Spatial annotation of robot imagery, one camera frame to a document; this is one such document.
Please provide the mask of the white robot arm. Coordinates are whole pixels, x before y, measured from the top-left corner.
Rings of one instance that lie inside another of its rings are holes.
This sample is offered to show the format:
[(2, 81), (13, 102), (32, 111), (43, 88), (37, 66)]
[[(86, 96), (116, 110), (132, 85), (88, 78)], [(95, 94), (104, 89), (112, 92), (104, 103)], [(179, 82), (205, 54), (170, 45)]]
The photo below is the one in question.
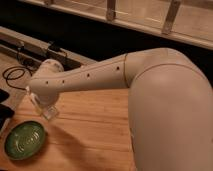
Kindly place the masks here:
[(213, 171), (213, 88), (183, 53), (156, 48), (122, 54), (71, 71), (44, 61), (29, 82), (36, 107), (59, 94), (127, 88), (137, 171)]

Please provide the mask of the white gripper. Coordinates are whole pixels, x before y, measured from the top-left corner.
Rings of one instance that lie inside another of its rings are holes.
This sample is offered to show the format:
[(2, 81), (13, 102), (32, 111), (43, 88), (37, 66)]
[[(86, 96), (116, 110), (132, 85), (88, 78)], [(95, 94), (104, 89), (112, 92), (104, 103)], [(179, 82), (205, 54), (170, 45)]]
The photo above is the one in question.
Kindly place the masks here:
[[(56, 104), (58, 101), (59, 96), (58, 95), (47, 95), (47, 96), (39, 96), (31, 92), (29, 86), (26, 87), (27, 96), (34, 105), (36, 110), (40, 110), (41, 108), (38, 105), (39, 101), (42, 105), (48, 105), (48, 104)], [(49, 108), (49, 118), (55, 118), (59, 114), (58, 109), (55, 106), (52, 106)]]

